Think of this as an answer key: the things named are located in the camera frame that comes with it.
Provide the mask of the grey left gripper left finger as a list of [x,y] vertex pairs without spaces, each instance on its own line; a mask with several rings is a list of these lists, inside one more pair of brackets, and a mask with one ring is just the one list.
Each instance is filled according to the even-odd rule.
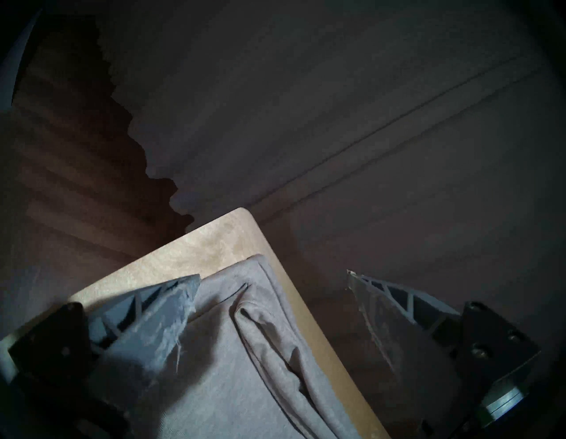
[[154,374],[176,346],[201,283],[179,277],[115,296],[90,312],[68,302],[9,347],[20,373],[61,385],[86,380],[113,360]]

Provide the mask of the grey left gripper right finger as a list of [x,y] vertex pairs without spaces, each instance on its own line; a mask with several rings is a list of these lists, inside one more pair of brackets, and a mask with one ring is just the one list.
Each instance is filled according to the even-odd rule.
[[423,421],[495,421],[524,397],[540,354],[480,301],[458,311],[403,285],[348,271],[372,341]]

